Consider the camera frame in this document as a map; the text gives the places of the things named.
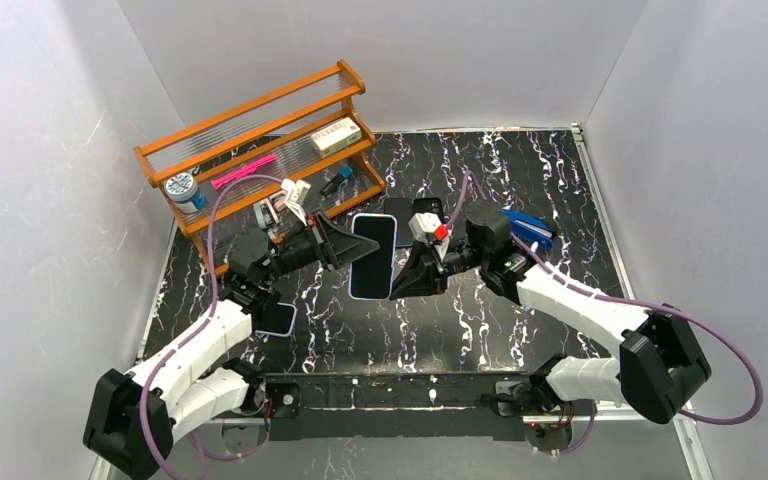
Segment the white pink tape dispenser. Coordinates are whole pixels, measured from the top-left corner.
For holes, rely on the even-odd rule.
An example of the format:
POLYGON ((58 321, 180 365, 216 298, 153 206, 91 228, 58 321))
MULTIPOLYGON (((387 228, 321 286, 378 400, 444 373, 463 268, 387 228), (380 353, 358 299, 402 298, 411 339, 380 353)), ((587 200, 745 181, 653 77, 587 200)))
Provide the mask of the white pink tape dispenser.
POLYGON ((270 230, 281 221, 280 214, 286 209, 286 192, 279 191, 253 205, 255 219, 260 229, 270 230))

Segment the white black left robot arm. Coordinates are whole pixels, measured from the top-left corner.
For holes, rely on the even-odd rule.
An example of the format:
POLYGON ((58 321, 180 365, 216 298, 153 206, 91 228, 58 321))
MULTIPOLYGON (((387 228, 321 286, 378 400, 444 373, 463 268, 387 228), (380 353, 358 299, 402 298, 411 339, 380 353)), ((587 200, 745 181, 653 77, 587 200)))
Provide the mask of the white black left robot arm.
POLYGON ((275 283, 314 263, 329 270, 348 266, 379 248, 321 211, 295 221, 278 243, 258 228, 238 234, 228 269, 198 320, 151 358, 99 378, 83 445, 131 479, 158 470, 174 477, 167 458, 178 440, 225 412, 265 406, 255 403, 263 385, 258 368, 224 357, 252 334, 292 334, 296 309, 281 302, 275 283))

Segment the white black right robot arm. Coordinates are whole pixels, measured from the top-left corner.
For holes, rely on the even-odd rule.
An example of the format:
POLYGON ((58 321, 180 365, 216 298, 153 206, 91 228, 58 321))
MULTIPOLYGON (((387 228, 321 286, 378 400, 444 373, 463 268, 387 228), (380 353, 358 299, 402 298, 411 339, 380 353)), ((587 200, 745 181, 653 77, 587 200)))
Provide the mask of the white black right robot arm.
POLYGON ((555 355, 510 393, 493 399, 524 412, 550 411, 579 400, 632 407, 666 424, 710 379, 712 369, 689 323, 665 307, 607 301, 601 291, 542 268, 517 245, 503 211, 476 201, 466 234, 454 240, 434 213, 409 222, 410 255, 393 281, 393 300, 438 295, 452 275, 476 269, 485 286, 512 303, 547 314, 605 348, 606 358, 555 355))

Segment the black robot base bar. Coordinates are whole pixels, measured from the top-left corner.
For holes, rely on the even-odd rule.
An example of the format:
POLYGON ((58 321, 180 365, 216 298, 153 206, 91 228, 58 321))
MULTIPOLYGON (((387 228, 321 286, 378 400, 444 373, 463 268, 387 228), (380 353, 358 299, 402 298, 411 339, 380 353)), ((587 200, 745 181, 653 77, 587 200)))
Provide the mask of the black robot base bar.
POLYGON ((526 373, 265 374, 227 420, 269 415, 274 441, 338 437, 491 437, 540 451, 569 447, 587 406, 545 407, 526 373))

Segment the phone in purple case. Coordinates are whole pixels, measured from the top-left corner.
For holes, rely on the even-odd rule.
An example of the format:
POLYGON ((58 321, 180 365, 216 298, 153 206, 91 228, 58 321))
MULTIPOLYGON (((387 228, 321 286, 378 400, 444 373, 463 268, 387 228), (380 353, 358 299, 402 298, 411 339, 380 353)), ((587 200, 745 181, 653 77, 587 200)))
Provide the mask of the phone in purple case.
POLYGON ((277 303, 266 306, 253 315, 253 332, 269 337, 290 337, 295 328, 297 309, 292 304, 277 303))

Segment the black phone case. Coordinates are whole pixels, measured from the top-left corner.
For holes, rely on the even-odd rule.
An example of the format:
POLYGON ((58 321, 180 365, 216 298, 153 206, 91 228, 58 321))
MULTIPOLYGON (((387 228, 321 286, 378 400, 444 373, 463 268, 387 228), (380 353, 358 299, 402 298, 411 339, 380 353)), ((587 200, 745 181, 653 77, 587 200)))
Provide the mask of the black phone case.
POLYGON ((442 201, 436 197, 417 198, 412 203, 413 213, 433 213, 440 218, 445 217, 442 201))

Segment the blue stapler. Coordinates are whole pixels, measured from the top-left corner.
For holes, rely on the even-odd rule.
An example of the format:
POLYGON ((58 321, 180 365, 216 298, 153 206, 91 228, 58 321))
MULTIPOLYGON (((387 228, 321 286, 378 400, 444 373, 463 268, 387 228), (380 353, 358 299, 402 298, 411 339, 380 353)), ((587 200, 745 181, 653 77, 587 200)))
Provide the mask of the blue stapler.
POLYGON ((541 220, 510 209, 503 209, 502 213, 511 223, 511 233, 526 244, 536 243, 543 250, 551 250, 553 248, 556 232, 551 230, 541 220))

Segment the black phone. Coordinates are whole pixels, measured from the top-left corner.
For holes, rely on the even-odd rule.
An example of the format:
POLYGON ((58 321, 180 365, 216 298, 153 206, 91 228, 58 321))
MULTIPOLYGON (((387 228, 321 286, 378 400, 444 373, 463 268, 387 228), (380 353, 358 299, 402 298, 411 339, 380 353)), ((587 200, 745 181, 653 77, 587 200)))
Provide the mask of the black phone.
POLYGON ((383 204, 384 213, 396 219, 396 248, 410 248, 413 243, 413 234, 409 222, 414 215, 413 200, 411 198, 393 197, 387 198, 383 204))

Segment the pink comb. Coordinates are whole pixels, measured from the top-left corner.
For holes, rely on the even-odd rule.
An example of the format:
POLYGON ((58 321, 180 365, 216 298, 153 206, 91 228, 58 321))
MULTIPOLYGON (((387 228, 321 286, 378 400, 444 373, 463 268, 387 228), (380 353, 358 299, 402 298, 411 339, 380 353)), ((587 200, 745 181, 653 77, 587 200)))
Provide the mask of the pink comb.
POLYGON ((255 174, 259 168, 265 165, 269 165, 275 160, 276 160, 276 155, 274 153, 265 155, 259 159, 252 160, 250 162, 245 163, 240 168, 232 171, 231 173, 212 179, 210 183, 214 189, 220 190, 237 179, 241 179, 246 176, 255 174))

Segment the blue white jar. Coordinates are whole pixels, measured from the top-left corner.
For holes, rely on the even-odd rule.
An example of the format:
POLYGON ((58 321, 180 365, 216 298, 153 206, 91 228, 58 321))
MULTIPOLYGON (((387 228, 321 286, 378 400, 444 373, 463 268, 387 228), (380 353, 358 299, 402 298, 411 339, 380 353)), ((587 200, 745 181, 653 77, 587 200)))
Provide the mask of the blue white jar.
POLYGON ((163 183, 168 198, 183 214, 202 211, 207 199, 195 177, 189 172, 178 173, 163 183))

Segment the black blue marker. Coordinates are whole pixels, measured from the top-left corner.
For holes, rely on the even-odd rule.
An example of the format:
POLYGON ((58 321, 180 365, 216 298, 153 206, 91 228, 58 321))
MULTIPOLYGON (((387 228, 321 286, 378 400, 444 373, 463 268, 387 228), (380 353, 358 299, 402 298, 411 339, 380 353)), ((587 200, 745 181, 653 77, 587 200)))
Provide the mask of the black blue marker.
POLYGON ((353 168, 350 166, 343 167, 338 173, 336 173, 325 185, 320 189, 320 194, 323 197, 328 197, 336 193, 341 186, 346 183, 353 175, 353 168))

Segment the orange wooden shelf rack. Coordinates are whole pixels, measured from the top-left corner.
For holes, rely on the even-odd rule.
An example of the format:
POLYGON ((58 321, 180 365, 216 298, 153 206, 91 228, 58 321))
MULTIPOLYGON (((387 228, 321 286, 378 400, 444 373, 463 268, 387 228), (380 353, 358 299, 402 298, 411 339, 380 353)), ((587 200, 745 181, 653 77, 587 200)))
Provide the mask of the orange wooden shelf rack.
POLYGON ((307 212, 334 218, 373 199, 385 182, 369 160, 377 140, 354 105, 362 77, 345 60, 198 122, 134 154, 161 192, 180 232, 217 274, 232 239, 257 212, 285 235, 294 215, 280 206, 284 180, 310 188, 307 212))

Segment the white red small box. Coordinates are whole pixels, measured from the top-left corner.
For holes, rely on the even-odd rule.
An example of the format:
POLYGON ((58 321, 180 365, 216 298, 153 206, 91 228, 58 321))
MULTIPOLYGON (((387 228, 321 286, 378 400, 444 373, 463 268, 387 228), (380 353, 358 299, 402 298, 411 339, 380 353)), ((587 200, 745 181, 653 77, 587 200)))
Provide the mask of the white red small box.
POLYGON ((362 138, 362 130, 350 117, 343 117, 310 135, 314 150, 321 158, 335 154, 362 138))

